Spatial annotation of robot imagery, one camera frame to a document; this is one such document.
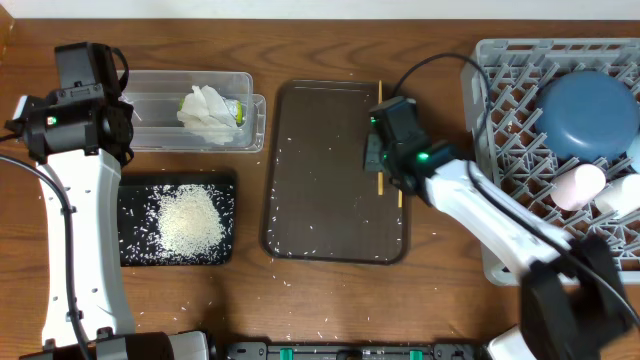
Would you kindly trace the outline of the brown serving tray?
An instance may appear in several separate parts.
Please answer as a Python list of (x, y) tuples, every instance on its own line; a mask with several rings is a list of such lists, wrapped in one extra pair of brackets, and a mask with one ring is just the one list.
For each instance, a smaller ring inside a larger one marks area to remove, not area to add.
[(406, 206), (365, 172), (378, 84), (292, 80), (278, 92), (261, 244), (276, 258), (391, 265), (409, 245)]

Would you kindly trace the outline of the pink white cup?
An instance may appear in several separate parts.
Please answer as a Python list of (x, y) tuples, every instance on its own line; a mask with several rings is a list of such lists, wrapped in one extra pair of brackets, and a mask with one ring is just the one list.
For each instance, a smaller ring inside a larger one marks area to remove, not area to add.
[(552, 185), (552, 201), (563, 210), (577, 211), (604, 189), (606, 177), (595, 165), (582, 164), (556, 177)]

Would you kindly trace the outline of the dark blue plate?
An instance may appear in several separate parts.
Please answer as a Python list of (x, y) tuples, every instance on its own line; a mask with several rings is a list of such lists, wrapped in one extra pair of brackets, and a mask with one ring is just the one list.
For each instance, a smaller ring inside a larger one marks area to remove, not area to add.
[(619, 158), (639, 132), (639, 105), (619, 80), (596, 71), (564, 75), (541, 90), (535, 121), (544, 144), (563, 160)]

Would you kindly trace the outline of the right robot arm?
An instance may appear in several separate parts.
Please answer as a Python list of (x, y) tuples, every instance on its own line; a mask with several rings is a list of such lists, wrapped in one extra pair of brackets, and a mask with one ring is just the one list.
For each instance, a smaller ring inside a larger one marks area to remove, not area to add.
[(639, 325), (605, 240), (576, 239), (496, 187), (451, 145), (431, 142), (414, 100), (369, 111), (374, 164), (406, 195), (469, 230), (515, 277), (520, 323), (491, 340), (489, 359), (597, 359)]

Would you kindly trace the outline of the white paper napkin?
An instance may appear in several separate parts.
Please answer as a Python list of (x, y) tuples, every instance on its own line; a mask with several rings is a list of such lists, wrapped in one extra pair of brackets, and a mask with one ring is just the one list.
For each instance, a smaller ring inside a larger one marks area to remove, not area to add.
[(177, 119), (205, 141), (224, 145), (240, 133), (244, 110), (241, 102), (221, 96), (208, 85), (193, 85), (180, 103)]

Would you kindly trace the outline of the light blue small bowl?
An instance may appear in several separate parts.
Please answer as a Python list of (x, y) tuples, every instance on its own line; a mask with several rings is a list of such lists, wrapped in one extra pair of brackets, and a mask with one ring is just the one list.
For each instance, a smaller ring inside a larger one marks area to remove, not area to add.
[(636, 172), (640, 172), (640, 135), (637, 135), (629, 148), (626, 150), (626, 157), (631, 160), (630, 166)]

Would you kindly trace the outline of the white green wrapper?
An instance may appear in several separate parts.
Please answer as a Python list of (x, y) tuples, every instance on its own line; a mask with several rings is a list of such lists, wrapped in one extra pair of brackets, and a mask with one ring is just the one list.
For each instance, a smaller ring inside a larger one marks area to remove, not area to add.
[(236, 128), (244, 120), (244, 111), (236, 100), (185, 98), (177, 118), (186, 128)]

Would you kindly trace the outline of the white green cup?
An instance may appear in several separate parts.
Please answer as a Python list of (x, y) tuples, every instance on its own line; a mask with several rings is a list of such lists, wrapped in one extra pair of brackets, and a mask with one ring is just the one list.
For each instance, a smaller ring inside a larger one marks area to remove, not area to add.
[(594, 199), (602, 213), (613, 213), (614, 219), (623, 218), (639, 209), (639, 175), (630, 174), (614, 180)]

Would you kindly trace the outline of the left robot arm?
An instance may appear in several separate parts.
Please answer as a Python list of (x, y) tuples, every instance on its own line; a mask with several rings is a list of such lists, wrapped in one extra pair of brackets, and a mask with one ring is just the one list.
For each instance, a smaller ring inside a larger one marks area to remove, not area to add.
[(11, 138), (31, 164), (45, 202), (49, 295), (37, 359), (211, 359), (198, 330), (139, 333), (125, 294), (117, 239), (121, 170), (134, 157), (133, 107), (121, 101), (129, 78), (122, 52), (98, 43), (59, 46), (60, 85), (46, 97), (21, 97)]

